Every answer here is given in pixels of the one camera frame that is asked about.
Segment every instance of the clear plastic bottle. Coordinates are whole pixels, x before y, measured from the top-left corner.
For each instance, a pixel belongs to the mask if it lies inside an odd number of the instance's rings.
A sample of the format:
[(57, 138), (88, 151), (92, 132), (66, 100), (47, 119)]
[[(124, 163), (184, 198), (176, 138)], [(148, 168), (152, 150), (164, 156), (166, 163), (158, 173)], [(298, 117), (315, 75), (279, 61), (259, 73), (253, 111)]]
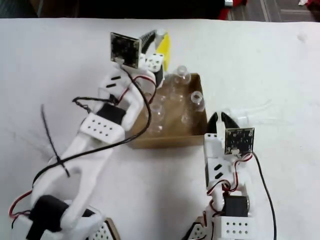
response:
[(184, 65), (180, 65), (176, 70), (173, 71), (172, 80), (171, 80), (171, 93), (170, 99), (182, 102), (185, 98), (183, 85), (188, 85), (191, 81), (191, 74), (188, 72), (188, 69)]
[(184, 125), (192, 126), (198, 124), (198, 118), (195, 114), (205, 110), (204, 96), (200, 91), (194, 91), (189, 97), (189, 101), (183, 111), (181, 122)]
[[(151, 110), (151, 123), (147, 129), (147, 132), (152, 136), (159, 136), (164, 129), (165, 121), (165, 107), (163, 102), (158, 98), (154, 99), (150, 104)], [(145, 116), (148, 117), (148, 111), (145, 111)]]

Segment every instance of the black wire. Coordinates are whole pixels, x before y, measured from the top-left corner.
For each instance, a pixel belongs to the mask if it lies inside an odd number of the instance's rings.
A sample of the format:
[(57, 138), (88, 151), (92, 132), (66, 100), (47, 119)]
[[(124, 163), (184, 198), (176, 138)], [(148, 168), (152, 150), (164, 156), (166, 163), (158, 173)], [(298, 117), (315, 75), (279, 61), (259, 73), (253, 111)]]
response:
[(13, 219), (13, 221), (12, 221), (12, 223), (11, 223), (11, 229), (14, 229), (15, 221), (18, 219), (18, 217), (19, 217), (20, 215), (28, 216), (28, 214), (29, 214), (30, 212), (31, 212), (30, 210), (25, 210), (25, 211), (17, 212), (16, 214), (19, 214), (19, 215), (16, 216), (16, 217)]
[(49, 139), (50, 145), (51, 145), (52, 150), (54, 152), (54, 155), (56, 157), (56, 161), (57, 161), (57, 163), (59, 165), (61, 165), (64, 168), (66, 175), (68, 176), (68, 178), (70, 178), (70, 173), (69, 173), (68, 169), (66, 168), (66, 166), (64, 165), (64, 163), (61, 162), (61, 159), (60, 159), (60, 157), (59, 157), (59, 155), (58, 155), (58, 153), (56, 151), (54, 142), (51, 139), (49, 128), (48, 128), (48, 124), (47, 124), (47, 121), (46, 121), (45, 107), (44, 107), (43, 104), (41, 104), (41, 118), (42, 118), (42, 122), (43, 122), (43, 125), (44, 125), (44, 128), (45, 128), (46, 135), (47, 135), (47, 137)]
[(81, 153), (78, 153), (78, 154), (75, 154), (75, 155), (72, 155), (72, 156), (69, 156), (65, 159), (62, 159), (60, 162), (56, 162), (52, 165), (49, 165), (49, 166), (46, 166), (45, 168), (43, 168), (41, 171), (39, 171), (36, 176), (34, 177), (33, 179), (33, 183), (32, 183), (32, 187), (34, 186), (34, 183), (36, 182), (36, 180), (43, 174), (45, 173), (46, 171), (48, 171), (49, 169), (52, 169), (60, 164), (63, 164), (67, 161), (70, 161), (72, 159), (75, 159), (75, 158), (78, 158), (78, 157), (81, 157), (81, 156), (84, 156), (84, 155), (88, 155), (88, 154), (93, 154), (93, 153), (96, 153), (96, 152), (99, 152), (99, 151), (103, 151), (103, 150), (107, 150), (107, 149), (111, 149), (111, 148), (114, 148), (114, 147), (117, 147), (119, 145), (122, 145), (122, 144), (126, 144), (126, 143), (129, 143), (131, 142), (132, 140), (138, 138), (139, 136), (141, 136), (147, 129), (148, 127), (150, 126), (150, 123), (151, 123), (151, 110), (150, 110), (150, 105), (148, 103), (148, 100), (146, 98), (146, 96), (144, 95), (144, 93), (142, 92), (142, 90), (140, 89), (140, 87), (137, 85), (137, 83), (133, 80), (132, 76), (130, 75), (130, 73), (125, 70), (122, 66), (120, 66), (120, 68), (128, 75), (128, 77), (130, 78), (132, 84), (138, 89), (138, 91), (140, 92), (142, 98), (143, 98), (143, 101), (144, 101), (144, 104), (146, 105), (146, 109), (148, 111), (148, 120), (147, 120), (147, 123), (145, 125), (145, 127), (139, 131), (137, 134), (135, 135), (132, 135), (122, 141), (119, 141), (119, 142), (116, 142), (116, 143), (113, 143), (113, 144), (110, 144), (108, 146), (104, 146), (104, 147), (100, 147), (100, 148), (97, 148), (97, 149), (93, 149), (93, 150), (89, 150), (89, 151), (85, 151), (85, 152), (81, 152)]
[(104, 102), (104, 103), (111, 103), (111, 104), (117, 104), (117, 102), (115, 100), (111, 100), (111, 99), (104, 99), (104, 98), (96, 98), (96, 97), (88, 97), (88, 96), (78, 96), (76, 98), (74, 98), (72, 100), (73, 103), (77, 104), (79, 107), (85, 109), (88, 114), (92, 112), (92, 110), (90, 109), (90, 107), (86, 104), (82, 104), (79, 102), (79, 100), (86, 100), (86, 101), (99, 101), (99, 102)]
[(270, 207), (271, 207), (272, 219), (273, 219), (273, 240), (277, 240), (277, 222), (276, 222), (276, 214), (275, 214), (274, 205), (273, 205), (273, 203), (272, 203), (271, 196), (270, 196), (269, 190), (268, 190), (268, 188), (267, 188), (264, 175), (262, 174), (262, 169), (261, 169), (261, 165), (260, 165), (258, 156), (256, 155), (255, 152), (252, 152), (252, 154), (253, 154), (253, 156), (254, 156), (254, 158), (255, 158), (255, 160), (256, 160), (256, 164), (258, 165), (260, 177), (261, 177), (261, 180), (262, 180), (262, 183), (263, 183), (263, 186), (264, 186), (266, 195), (268, 196), (269, 203), (270, 203)]

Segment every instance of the mounting hole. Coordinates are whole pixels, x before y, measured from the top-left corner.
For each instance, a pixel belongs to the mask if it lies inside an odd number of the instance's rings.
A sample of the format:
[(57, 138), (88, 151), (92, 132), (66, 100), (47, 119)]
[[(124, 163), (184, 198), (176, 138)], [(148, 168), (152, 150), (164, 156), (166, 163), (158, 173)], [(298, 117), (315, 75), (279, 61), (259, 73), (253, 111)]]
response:
[(219, 178), (221, 178), (222, 177), (222, 175), (223, 175), (223, 173), (222, 172), (219, 172), (217, 175), (215, 175), (215, 179), (219, 179)]
[(217, 171), (217, 170), (219, 170), (221, 167), (222, 167), (222, 165), (221, 165), (221, 164), (218, 164), (217, 166), (214, 167), (214, 170)]

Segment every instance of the white tabletop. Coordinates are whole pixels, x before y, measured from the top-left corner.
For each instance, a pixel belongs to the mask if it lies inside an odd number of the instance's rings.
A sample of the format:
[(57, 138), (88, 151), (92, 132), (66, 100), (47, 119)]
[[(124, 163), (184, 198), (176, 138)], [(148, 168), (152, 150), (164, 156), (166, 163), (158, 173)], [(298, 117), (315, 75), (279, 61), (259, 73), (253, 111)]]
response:
[[(111, 68), (109, 32), (139, 37), (155, 28), (169, 30), (169, 70), (184, 64), (200, 74), (209, 116), (272, 100), (269, 114), (278, 121), (255, 125), (254, 149), (273, 199), (278, 239), (318, 239), (320, 24), (65, 18), (0, 19), (1, 239), (9, 239), (12, 200), (31, 188), (52, 154), (40, 104), (62, 153), (86, 115), (71, 100), (95, 96)], [(114, 220), (124, 240), (181, 239), (210, 200), (203, 148), (121, 146), (113, 156), (92, 205)], [(257, 239), (270, 240), (269, 202), (256, 163), (248, 168)], [(75, 192), (75, 182), (65, 186), (64, 197)]]

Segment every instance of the cardboard box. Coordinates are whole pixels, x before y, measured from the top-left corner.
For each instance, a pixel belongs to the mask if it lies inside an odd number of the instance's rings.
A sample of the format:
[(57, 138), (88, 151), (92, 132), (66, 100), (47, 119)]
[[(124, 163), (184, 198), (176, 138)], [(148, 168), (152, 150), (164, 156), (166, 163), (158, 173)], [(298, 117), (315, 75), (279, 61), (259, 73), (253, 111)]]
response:
[[(181, 117), (190, 101), (190, 94), (194, 91), (202, 91), (200, 76), (196, 73), (191, 74), (189, 85), (183, 85), (179, 89), (186, 96), (183, 102), (167, 99), (164, 102), (164, 124), (160, 135), (151, 135), (145, 132), (140, 137), (130, 143), (132, 148), (136, 149), (157, 149), (157, 148), (176, 148), (186, 146), (203, 145), (204, 134), (207, 130), (207, 114), (203, 112), (192, 111), (192, 119), (196, 124), (185, 125), (181, 122)], [(166, 87), (158, 89), (157, 94), (170, 92)], [(135, 122), (131, 133), (138, 133), (147, 122), (146, 109), (141, 111)]]

